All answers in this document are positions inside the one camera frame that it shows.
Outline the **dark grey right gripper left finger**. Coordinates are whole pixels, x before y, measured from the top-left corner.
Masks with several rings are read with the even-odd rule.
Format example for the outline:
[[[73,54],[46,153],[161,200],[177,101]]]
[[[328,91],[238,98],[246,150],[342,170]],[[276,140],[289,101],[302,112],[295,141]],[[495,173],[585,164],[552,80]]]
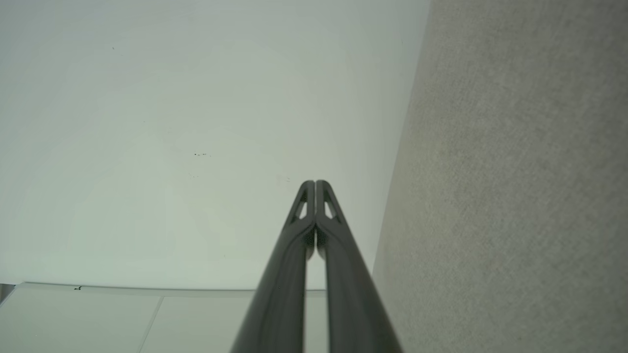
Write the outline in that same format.
[[[314,243],[315,183],[301,184],[231,353],[302,353],[307,261]]]

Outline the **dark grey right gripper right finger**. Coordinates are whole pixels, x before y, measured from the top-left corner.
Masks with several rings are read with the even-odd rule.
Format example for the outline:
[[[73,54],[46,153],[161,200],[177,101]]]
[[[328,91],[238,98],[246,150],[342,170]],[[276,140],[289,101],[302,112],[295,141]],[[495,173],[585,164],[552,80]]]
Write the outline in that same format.
[[[327,272],[329,353],[402,353],[330,183],[316,182],[316,247]]]

